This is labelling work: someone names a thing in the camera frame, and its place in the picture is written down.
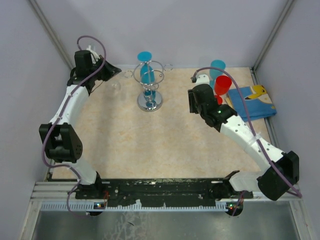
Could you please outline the red wine glass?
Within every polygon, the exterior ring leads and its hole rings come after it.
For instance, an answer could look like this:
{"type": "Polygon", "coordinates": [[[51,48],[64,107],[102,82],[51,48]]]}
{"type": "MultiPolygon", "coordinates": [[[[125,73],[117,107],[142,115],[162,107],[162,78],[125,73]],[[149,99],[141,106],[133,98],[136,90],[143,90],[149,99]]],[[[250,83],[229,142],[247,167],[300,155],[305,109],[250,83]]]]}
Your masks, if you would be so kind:
{"type": "Polygon", "coordinates": [[[232,85],[232,80],[226,76],[218,76],[214,84],[215,97],[219,105],[223,103],[222,96],[225,95],[232,85]]]}

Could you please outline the teal wine glass front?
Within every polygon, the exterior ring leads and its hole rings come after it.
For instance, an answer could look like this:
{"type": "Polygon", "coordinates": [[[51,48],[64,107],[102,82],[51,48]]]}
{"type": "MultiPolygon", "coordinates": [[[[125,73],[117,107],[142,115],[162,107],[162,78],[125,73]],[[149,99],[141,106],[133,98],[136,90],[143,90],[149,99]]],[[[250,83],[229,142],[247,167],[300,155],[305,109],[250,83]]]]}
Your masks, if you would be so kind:
{"type": "MultiPolygon", "coordinates": [[[[214,68],[219,68],[219,69],[222,69],[222,70],[225,70],[226,68],[226,63],[220,59],[215,59],[211,62],[210,64],[211,67],[214,67],[214,68]]],[[[210,86],[212,89],[214,89],[214,86],[215,86],[215,82],[216,82],[216,78],[221,76],[223,73],[219,70],[216,70],[216,69],[210,69],[209,70],[209,76],[211,78],[210,80],[210,86]]]]}

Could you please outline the blue pikachu cloth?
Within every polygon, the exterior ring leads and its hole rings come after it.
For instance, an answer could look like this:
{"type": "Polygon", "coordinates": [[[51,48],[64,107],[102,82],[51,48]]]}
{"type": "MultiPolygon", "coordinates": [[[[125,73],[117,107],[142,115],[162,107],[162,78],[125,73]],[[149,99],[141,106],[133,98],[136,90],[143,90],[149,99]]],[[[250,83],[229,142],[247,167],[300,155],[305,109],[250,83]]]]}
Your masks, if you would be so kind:
{"type": "Polygon", "coordinates": [[[243,98],[241,98],[238,90],[234,88],[227,92],[225,100],[244,122],[248,122],[248,117],[242,99],[245,102],[251,121],[272,117],[277,114],[276,107],[263,85],[241,87],[239,90],[243,98]]]}

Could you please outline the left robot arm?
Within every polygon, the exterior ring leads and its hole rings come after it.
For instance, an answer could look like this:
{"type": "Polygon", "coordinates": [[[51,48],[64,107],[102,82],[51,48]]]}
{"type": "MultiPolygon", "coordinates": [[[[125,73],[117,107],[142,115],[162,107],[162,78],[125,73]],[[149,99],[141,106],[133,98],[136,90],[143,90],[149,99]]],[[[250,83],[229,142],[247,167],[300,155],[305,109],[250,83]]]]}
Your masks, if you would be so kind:
{"type": "Polygon", "coordinates": [[[52,168],[67,168],[76,178],[77,199],[97,199],[104,186],[99,173],[83,157],[83,143],[74,127],[81,110],[94,91],[96,81],[107,82],[121,72],[102,55],[88,47],[74,54],[75,68],[70,72],[66,93],[49,123],[41,124],[42,159],[53,160],[52,168]]]}

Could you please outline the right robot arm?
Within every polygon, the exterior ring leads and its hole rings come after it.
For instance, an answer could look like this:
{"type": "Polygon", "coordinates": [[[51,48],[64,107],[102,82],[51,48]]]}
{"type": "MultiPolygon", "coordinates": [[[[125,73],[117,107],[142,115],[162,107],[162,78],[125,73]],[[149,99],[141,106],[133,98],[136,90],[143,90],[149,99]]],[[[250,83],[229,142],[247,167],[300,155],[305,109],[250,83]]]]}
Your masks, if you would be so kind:
{"type": "Polygon", "coordinates": [[[218,104],[208,84],[188,90],[189,111],[237,143],[259,166],[260,172],[238,172],[223,185],[223,192],[235,198],[241,191],[261,191],[278,200],[299,181],[300,160],[294,151],[285,153],[265,139],[254,135],[248,123],[227,104],[218,104]]]}

